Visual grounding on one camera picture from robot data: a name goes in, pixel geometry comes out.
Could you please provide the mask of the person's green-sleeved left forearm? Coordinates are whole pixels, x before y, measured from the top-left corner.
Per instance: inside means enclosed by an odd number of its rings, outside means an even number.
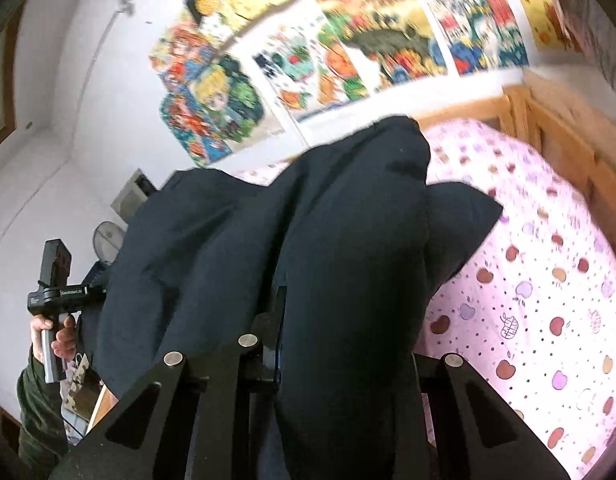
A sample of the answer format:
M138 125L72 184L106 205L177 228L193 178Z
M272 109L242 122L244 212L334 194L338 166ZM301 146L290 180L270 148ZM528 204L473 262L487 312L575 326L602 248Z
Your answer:
M62 399L58 382L46 384L44 365L29 353L28 364L17 380L20 407L20 460L35 479L48 479L68 453Z

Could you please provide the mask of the person's left hand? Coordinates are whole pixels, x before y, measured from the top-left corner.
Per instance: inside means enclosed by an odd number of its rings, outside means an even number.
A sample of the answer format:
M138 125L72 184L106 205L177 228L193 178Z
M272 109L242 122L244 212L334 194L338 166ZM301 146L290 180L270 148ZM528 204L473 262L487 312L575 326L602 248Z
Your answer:
M53 322L43 315L35 315L30 319L30 335L32 342L32 354L41 364L44 363L45 353L42 348L42 335L53 332ZM50 348L54 356L65 361L72 361L76 356L76 320L71 314L67 315L60 330L56 334Z

